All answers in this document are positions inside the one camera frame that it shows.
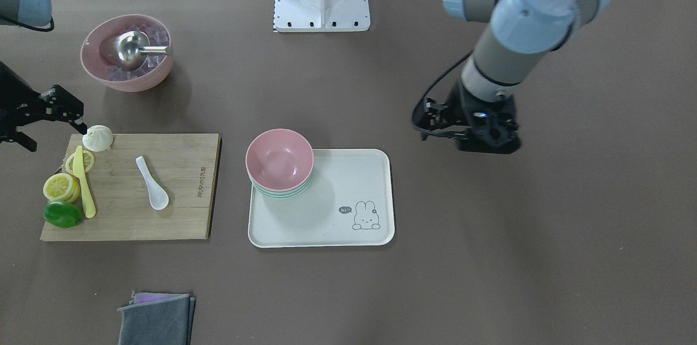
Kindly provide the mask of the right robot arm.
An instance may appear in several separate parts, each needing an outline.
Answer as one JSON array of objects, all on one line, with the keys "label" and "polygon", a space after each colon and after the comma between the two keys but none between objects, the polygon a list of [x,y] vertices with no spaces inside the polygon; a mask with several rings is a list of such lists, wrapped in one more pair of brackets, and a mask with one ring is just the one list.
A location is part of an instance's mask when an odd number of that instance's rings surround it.
[{"label": "right robot arm", "polygon": [[[54,30],[51,0],[1,0],[3,26],[15,26],[47,33]],[[19,127],[40,120],[67,122],[80,134],[87,132],[83,122],[84,102],[61,85],[46,92],[33,90],[10,67],[1,64],[1,140],[35,152],[37,142]]]}]

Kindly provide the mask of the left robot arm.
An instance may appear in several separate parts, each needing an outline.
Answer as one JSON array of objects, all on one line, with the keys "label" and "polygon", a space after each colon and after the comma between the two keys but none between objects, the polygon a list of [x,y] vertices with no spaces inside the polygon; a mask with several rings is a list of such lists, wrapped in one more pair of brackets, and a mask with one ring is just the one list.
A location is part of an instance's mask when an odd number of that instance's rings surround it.
[{"label": "left robot arm", "polygon": [[485,23],[443,103],[423,94],[411,123],[421,140],[454,141],[460,151],[511,154],[521,147],[515,92],[547,53],[560,49],[612,0],[442,0],[446,13]]}]

